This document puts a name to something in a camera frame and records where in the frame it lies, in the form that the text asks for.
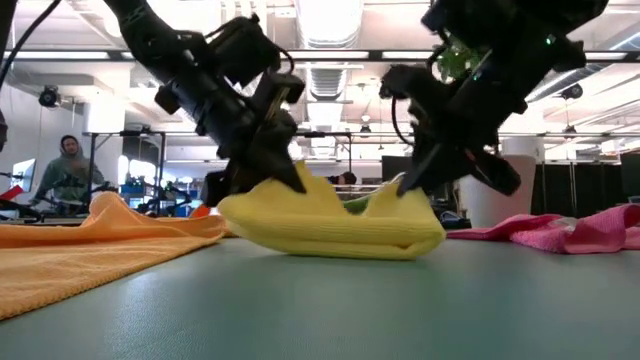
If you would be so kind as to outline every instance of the fluorescent light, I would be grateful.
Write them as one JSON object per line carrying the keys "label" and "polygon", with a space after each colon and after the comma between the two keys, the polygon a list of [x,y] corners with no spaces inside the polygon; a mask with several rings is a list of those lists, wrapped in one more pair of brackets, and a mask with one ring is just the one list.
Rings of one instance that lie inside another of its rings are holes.
{"label": "fluorescent light", "polygon": [[327,70],[362,70],[364,65],[362,64],[314,64],[304,63],[296,64],[296,69],[327,69]]}
{"label": "fluorescent light", "polygon": [[624,10],[624,9],[604,9],[605,14],[611,15],[629,15],[629,14],[637,14],[640,11],[638,10]]}
{"label": "fluorescent light", "polygon": [[338,159],[308,159],[308,160],[304,160],[302,159],[302,161],[304,161],[307,164],[316,164],[316,165],[320,165],[320,164],[335,164],[338,162]]}
{"label": "fluorescent light", "polygon": [[294,59],[367,59],[368,51],[352,51],[352,50],[293,50],[289,51]]}
{"label": "fluorescent light", "polygon": [[627,56],[626,52],[589,51],[585,53],[587,60],[622,60]]}
{"label": "fluorescent light", "polygon": [[609,50],[618,50],[620,49],[622,46],[624,46],[624,44],[630,43],[633,40],[635,40],[637,37],[640,36],[640,32],[637,32],[631,36],[629,36],[628,38],[626,38],[625,40],[620,41],[619,43],[617,43],[615,46],[611,47]]}
{"label": "fluorescent light", "polygon": [[382,53],[383,59],[407,59],[426,60],[433,54],[433,51],[385,51]]}
{"label": "fluorescent light", "polygon": [[167,160],[170,164],[203,164],[204,160]]}
{"label": "fluorescent light", "polygon": [[167,132],[165,133],[169,137],[200,137],[195,132]]}
{"label": "fluorescent light", "polygon": [[[8,58],[11,51],[4,52]],[[16,60],[109,60],[104,51],[20,51]]]}

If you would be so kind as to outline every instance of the pink towel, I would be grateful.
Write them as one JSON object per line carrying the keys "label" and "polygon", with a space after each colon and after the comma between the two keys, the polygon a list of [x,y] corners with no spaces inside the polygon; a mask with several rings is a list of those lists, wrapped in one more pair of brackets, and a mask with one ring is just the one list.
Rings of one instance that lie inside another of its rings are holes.
{"label": "pink towel", "polygon": [[512,241],[561,254],[640,250],[640,206],[623,205],[582,218],[516,215],[491,229],[450,231],[463,240]]}

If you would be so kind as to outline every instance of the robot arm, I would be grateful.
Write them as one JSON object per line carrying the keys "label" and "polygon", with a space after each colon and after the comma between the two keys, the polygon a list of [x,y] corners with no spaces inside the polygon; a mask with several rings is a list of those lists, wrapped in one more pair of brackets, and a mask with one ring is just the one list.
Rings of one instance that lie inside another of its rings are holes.
{"label": "robot arm", "polygon": [[[224,176],[207,184],[212,199],[248,191],[269,177],[305,191],[287,150],[297,126],[280,109],[284,101],[298,101],[304,83],[276,72],[283,50],[263,34],[257,16],[235,18],[205,36],[172,29],[145,0],[104,2],[133,57],[163,84],[156,102],[170,114],[183,108],[197,133],[218,145],[218,157],[229,159]],[[232,88],[261,74],[250,98]]]}
{"label": "robot arm", "polygon": [[396,65],[383,76],[380,96],[392,98],[392,106],[411,99],[410,113],[418,120],[414,166],[398,195],[417,187],[429,191],[465,175],[503,194],[515,192],[519,175],[484,148],[497,145],[498,129],[512,113],[526,111],[525,97],[550,70],[568,71],[586,64],[582,42],[571,42],[566,35],[599,16],[607,3],[436,1],[422,18],[423,25],[440,35],[445,46],[451,35],[468,48],[488,52],[475,69],[449,84],[431,72],[438,50],[427,66]]}

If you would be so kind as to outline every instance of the yellow cloth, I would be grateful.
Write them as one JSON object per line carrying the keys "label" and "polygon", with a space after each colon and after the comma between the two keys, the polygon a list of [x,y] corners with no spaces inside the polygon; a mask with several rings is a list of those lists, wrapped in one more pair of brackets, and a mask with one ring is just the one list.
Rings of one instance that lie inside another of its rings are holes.
{"label": "yellow cloth", "polygon": [[445,238],[422,190],[398,198],[397,183],[384,185],[363,214],[352,215],[325,178],[312,176],[303,162],[296,167],[306,194],[266,180],[222,200],[218,210],[229,230],[294,255],[397,260],[426,254]]}
{"label": "yellow cloth", "polygon": [[113,193],[80,227],[0,225],[0,320],[212,245],[221,217],[151,219]]}

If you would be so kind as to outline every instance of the black curtain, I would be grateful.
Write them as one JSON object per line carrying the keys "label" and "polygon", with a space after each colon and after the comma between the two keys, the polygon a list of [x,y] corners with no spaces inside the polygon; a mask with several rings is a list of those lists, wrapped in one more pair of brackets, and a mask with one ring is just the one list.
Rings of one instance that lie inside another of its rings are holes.
{"label": "black curtain", "polygon": [[576,215],[585,217],[607,208],[601,164],[575,164]]}
{"label": "black curtain", "polygon": [[626,203],[620,165],[539,164],[531,213],[585,217]]}
{"label": "black curtain", "polygon": [[569,165],[545,164],[547,214],[573,216],[571,197],[571,169]]}

